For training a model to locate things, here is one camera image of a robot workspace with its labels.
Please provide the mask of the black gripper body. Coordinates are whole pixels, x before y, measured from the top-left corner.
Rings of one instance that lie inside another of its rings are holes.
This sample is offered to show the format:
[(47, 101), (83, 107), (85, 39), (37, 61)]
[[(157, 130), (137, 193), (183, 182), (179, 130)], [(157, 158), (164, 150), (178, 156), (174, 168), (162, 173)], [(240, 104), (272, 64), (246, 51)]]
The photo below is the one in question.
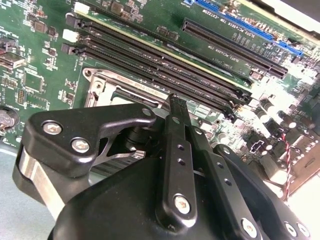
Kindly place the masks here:
[(59, 214), (52, 240), (232, 240), (205, 178), (194, 175), (197, 220), (173, 233), (156, 218), (163, 164), (143, 159), (73, 197)]

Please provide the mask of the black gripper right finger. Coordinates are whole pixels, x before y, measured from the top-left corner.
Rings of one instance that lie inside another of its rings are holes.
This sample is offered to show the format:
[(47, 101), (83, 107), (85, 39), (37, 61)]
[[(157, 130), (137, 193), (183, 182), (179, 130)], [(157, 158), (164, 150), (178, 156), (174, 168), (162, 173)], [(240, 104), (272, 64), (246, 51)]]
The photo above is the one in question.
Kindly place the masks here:
[(226, 239), (310, 240), (308, 228), (263, 180), (226, 145), (212, 148), (204, 132), (192, 126), (186, 101), (178, 104)]

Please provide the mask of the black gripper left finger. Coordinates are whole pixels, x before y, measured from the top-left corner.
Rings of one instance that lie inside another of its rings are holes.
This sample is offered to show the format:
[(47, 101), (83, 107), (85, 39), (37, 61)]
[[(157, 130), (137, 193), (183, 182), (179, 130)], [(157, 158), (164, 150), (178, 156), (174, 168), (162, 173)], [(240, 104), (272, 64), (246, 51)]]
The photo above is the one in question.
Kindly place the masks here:
[(176, 95), (155, 110), (129, 103), (38, 112), (24, 128), (13, 179), (57, 219), (72, 198), (90, 187), (93, 167), (142, 151), (162, 164), (155, 209), (159, 222), (187, 229), (198, 216), (186, 140), (190, 127), (187, 103)]

